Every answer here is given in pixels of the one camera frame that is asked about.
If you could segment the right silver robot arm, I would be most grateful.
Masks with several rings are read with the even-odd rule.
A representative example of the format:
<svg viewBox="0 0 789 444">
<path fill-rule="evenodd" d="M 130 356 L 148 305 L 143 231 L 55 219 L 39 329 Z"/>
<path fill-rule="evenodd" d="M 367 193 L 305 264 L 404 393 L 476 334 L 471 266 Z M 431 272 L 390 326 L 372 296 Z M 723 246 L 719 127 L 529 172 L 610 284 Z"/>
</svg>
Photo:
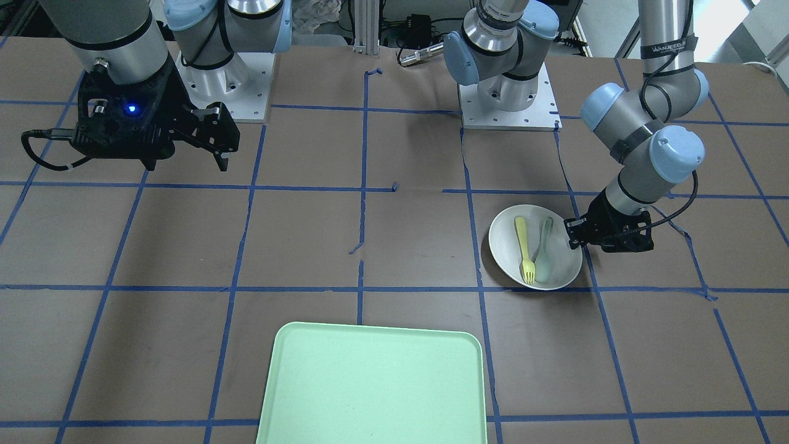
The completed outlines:
<svg viewBox="0 0 789 444">
<path fill-rule="evenodd" d="M 292 45 L 290 1 L 165 1 L 170 54 L 146 1 L 42 1 L 84 68 L 73 128 L 31 129 L 20 141 L 36 164 L 68 171 L 94 160 L 138 160 L 146 170 L 176 141 L 208 152 L 220 171 L 239 151 L 239 102 L 257 101 L 260 54 Z"/>
</svg>

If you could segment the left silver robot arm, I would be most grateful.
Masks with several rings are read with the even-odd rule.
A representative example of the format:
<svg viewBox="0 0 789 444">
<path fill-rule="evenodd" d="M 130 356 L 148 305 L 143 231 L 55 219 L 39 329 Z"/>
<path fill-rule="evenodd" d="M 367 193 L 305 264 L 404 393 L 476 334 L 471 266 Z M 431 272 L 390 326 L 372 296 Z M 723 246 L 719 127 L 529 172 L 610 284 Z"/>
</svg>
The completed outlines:
<svg viewBox="0 0 789 444">
<path fill-rule="evenodd" d="M 571 249 L 599 245 L 607 253 L 653 250 L 648 206 L 696 178 L 705 159 L 701 138 L 674 119 L 699 108 L 708 80 L 694 65 L 693 2 L 640 1 L 642 85 L 601 85 L 581 104 L 584 124 L 622 168 L 585 214 L 564 220 Z M 479 1 L 443 40 L 454 81 L 489 95 L 495 109 L 532 104 L 538 74 L 558 36 L 560 18 L 538 1 Z"/>
</svg>

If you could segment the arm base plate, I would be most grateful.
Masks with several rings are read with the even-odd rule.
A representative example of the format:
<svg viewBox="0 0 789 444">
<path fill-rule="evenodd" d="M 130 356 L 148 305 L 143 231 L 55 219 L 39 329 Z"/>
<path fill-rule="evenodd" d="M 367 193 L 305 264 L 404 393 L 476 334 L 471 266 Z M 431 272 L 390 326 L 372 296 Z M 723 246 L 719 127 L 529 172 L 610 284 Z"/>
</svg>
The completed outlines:
<svg viewBox="0 0 789 444">
<path fill-rule="evenodd" d="M 192 103 L 205 109 L 222 102 L 237 123 L 265 123 L 270 105 L 276 54 L 243 52 L 224 67 L 198 70 L 176 58 L 181 81 Z"/>
<path fill-rule="evenodd" d="M 545 64 L 538 76 L 527 81 L 499 75 L 459 85 L 457 93 L 467 130 L 554 131 L 563 127 Z"/>
</svg>

